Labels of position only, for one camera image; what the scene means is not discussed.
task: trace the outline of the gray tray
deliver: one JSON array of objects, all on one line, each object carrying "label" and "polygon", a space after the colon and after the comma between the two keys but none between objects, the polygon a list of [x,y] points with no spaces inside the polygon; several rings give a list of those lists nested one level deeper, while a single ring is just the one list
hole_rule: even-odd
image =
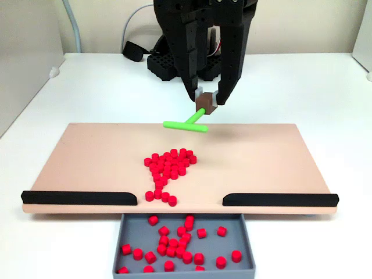
[{"label": "gray tray", "polygon": [[[150,226],[147,222],[152,214],[123,214],[121,217],[121,226],[119,240],[116,247],[116,255],[113,266],[114,279],[149,277],[151,279],[161,278],[234,278],[234,279],[253,279],[255,276],[255,261],[253,259],[251,246],[245,228],[244,217],[242,214],[194,214],[194,229],[190,232],[191,242],[187,250],[194,255],[201,252],[204,254],[205,271],[195,271],[196,265],[184,264],[182,259],[177,257],[160,256],[156,251],[159,242],[158,229],[167,226],[170,230],[170,238],[179,239],[177,228],[183,226],[186,214],[156,214],[159,222],[155,226]],[[219,226],[227,228],[226,237],[217,235]],[[207,237],[199,239],[196,230],[205,228]],[[157,257],[157,261],[152,264],[154,273],[144,273],[143,269],[147,266],[145,258],[140,261],[133,259],[133,254],[124,256],[121,252],[121,246],[130,244],[132,250],[141,248],[145,253],[152,251]],[[240,250],[242,260],[240,263],[234,263],[231,260],[231,252]],[[216,259],[224,256],[227,260],[226,268],[219,270],[216,267]],[[175,264],[174,272],[164,272],[164,263],[172,260]],[[126,266],[129,274],[117,274],[117,270]]]}]

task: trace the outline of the cable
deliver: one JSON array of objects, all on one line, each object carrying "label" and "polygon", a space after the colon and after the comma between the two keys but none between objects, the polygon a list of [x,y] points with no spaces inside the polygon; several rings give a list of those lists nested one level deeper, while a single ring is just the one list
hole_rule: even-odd
[{"label": "cable", "polygon": [[211,54],[208,54],[207,57],[211,57],[215,55],[219,51],[220,47],[221,47],[221,37],[219,38],[219,42],[217,44],[216,49]]},{"label": "cable", "polygon": [[126,35],[126,30],[127,30],[127,26],[128,26],[128,23],[129,21],[131,20],[131,18],[135,15],[135,13],[137,13],[139,10],[145,8],[145,7],[150,7],[150,6],[153,6],[153,4],[146,4],[146,5],[143,5],[141,7],[139,7],[137,10],[135,10],[130,16],[129,18],[127,19],[127,22],[125,23],[124,25],[124,30],[123,30],[123,36],[121,38],[121,51],[123,51],[124,49],[124,37]]},{"label": "cable", "polygon": [[72,9],[71,9],[69,0],[62,0],[62,2],[64,4],[64,6],[65,6],[67,15],[69,16],[69,19],[70,19],[70,22],[71,22],[71,25],[72,25],[72,29],[74,30],[76,51],[78,53],[81,53],[80,32],[79,32],[79,27],[78,27],[78,25],[76,23],[76,19],[74,17],[74,13],[72,12]]}]

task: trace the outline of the wooden board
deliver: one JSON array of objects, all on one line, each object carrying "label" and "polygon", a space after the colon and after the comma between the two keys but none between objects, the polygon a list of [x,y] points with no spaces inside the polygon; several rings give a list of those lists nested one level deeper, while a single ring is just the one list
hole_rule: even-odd
[{"label": "wooden board", "polygon": [[[24,204],[29,213],[334,213],[333,207],[223,206],[230,193],[329,194],[294,124],[210,124],[208,133],[161,124],[69,124],[32,191],[131,192],[137,206]],[[144,194],[154,183],[144,158],[192,149],[198,163],[164,191],[175,207]]]}]

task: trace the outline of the green t-shaped tool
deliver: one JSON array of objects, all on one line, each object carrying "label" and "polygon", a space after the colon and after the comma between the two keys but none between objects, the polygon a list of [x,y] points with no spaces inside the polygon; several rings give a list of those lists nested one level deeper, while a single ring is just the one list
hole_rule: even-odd
[{"label": "green t-shaped tool", "polygon": [[163,127],[164,128],[170,128],[170,129],[178,129],[178,130],[186,130],[186,131],[206,133],[206,132],[208,132],[208,127],[207,126],[194,124],[204,114],[205,114],[205,109],[199,109],[185,123],[174,122],[174,121],[164,121],[163,122]]}]

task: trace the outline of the white tabletop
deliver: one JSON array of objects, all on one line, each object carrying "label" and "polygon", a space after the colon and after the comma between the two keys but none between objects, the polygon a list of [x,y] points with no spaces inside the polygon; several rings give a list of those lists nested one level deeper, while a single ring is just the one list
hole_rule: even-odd
[{"label": "white tabletop", "polygon": [[[248,55],[226,105],[201,119],[296,123],[339,195],[334,216],[246,217],[256,279],[370,274],[372,83],[366,73],[344,53]],[[217,80],[199,85],[212,92]],[[22,212],[21,192],[31,188],[70,122],[184,121],[194,110],[181,80],[161,81],[145,61],[67,54],[60,75],[0,139],[0,277],[112,278],[120,215],[33,216]]]}]

